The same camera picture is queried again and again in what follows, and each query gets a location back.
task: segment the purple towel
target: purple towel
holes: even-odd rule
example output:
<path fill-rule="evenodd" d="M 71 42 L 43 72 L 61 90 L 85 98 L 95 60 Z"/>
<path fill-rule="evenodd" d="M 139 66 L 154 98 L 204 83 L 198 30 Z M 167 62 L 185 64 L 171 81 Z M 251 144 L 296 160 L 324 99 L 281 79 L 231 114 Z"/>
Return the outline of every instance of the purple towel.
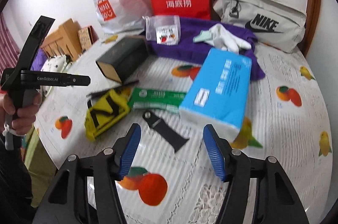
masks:
<path fill-rule="evenodd" d="M 203 42 L 194 43 L 192 39 L 195 36 L 199 35 L 201 31 L 207 31 L 212 26 L 220 22 L 197 18 L 180 17 L 180 23 L 181 39 L 178 45 L 165 46 L 157 44 L 154 41 L 148 41 L 150 52 L 160 57 L 168 57 L 190 63 L 203 64 L 212 46 Z M 264 78 L 265 73 L 262 71 L 254 55 L 254 41 L 257 41 L 256 36 L 248 29 L 224 23 L 220 24 L 222 24 L 229 32 L 231 32 L 235 36 L 242 38 L 250 43 L 251 50 L 244 51 L 244 53 L 242 53 L 252 60 L 250 80 L 256 81 Z"/>
<path fill-rule="evenodd" d="M 47 56 L 43 49 L 39 49 L 35 59 L 32 63 L 31 71 L 41 71 L 43 64 L 46 62 Z"/>

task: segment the yellow bird print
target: yellow bird print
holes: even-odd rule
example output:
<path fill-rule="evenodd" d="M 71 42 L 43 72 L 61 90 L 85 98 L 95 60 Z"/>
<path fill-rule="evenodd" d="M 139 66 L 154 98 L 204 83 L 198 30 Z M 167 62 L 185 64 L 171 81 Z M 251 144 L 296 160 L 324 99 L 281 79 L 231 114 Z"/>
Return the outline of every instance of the yellow bird print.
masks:
<path fill-rule="evenodd" d="M 320 150 L 319 150 L 318 157 L 321 155 L 327 156 L 329 153 L 332 153 L 328 134 L 325 131 L 323 131 L 320 134 L 319 147 L 320 147 Z"/>
<path fill-rule="evenodd" d="M 249 118 L 244 117 L 242 128 L 234 142 L 230 143 L 233 149 L 244 149 L 247 146 L 262 148 L 263 146 L 252 136 L 252 126 Z"/>
<path fill-rule="evenodd" d="M 304 66 L 300 67 L 300 75 L 304 76 L 307 80 L 311 80 L 311 79 L 315 80 L 315 78 L 310 74 L 309 70 Z"/>

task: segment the pink striped fabric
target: pink striped fabric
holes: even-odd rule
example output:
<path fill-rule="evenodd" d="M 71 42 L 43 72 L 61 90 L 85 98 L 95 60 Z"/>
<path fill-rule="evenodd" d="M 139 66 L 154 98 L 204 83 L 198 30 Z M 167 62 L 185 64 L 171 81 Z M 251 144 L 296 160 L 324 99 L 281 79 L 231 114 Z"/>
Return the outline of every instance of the pink striped fabric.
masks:
<path fill-rule="evenodd" d="M 3 14 L 0 14 L 0 74 L 18 62 L 20 50 L 9 32 Z"/>

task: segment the nike logo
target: nike logo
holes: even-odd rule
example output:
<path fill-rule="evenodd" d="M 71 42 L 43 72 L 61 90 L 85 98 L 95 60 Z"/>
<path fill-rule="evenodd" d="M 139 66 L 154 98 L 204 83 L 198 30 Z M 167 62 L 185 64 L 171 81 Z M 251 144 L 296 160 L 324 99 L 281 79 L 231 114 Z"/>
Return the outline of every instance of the nike logo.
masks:
<path fill-rule="evenodd" d="M 253 28 L 252 25 L 256 25 L 262 29 Z M 245 24 L 245 28 L 252 32 L 270 32 L 270 33 L 282 33 L 275 31 L 275 27 L 279 24 L 276 20 L 266 17 L 261 14 L 257 14 L 256 17 Z"/>

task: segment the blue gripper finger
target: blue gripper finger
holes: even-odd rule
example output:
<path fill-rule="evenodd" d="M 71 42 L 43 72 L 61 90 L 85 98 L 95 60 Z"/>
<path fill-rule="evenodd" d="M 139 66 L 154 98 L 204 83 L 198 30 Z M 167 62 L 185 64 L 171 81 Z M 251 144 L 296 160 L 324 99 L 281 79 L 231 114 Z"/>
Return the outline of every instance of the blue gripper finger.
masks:
<path fill-rule="evenodd" d="M 225 181 L 226 179 L 226 171 L 224 164 L 224 157 L 217 146 L 217 143 L 210 131 L 209 126 L 206 125 L 203 129 L 203 140 L 204 144 L 207 148 L 207 152 L 209 154 L 209 158 L 214 168 L 215 174 L 221 179 L 221 181 Z"/>
<path fill-rule="evenodd" d="M 139 124 L 133 124 L 135 126 L 132 136 L 129 139 L 126 148 L 124 149 L 120 158 L 120 170 L 117 173 L 121 179 L 126 176 L 131 167 L 132 161 L 134 160 L 137 147 L 141 140 L 141 127 Z"/>

